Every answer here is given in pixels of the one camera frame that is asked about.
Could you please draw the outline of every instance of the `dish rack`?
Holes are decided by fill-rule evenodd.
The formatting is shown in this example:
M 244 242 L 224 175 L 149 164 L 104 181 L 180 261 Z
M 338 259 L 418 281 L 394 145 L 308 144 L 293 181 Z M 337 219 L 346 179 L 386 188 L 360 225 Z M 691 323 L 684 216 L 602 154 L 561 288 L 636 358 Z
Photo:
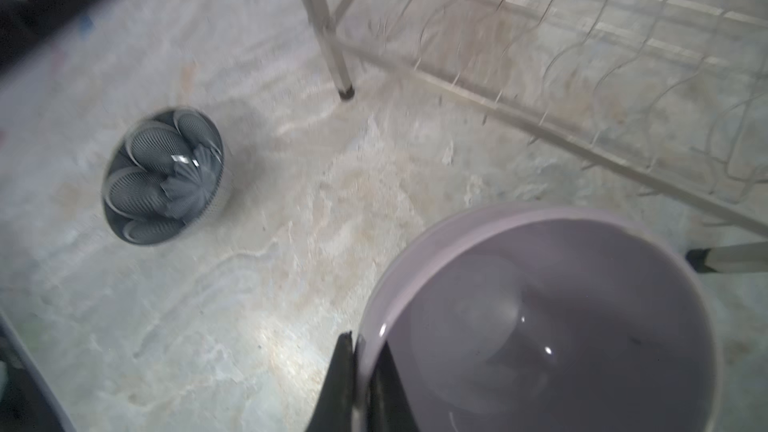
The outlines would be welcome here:
M 768 237 L 759 0 L 302 1 L 342 100 L 350 53 Z

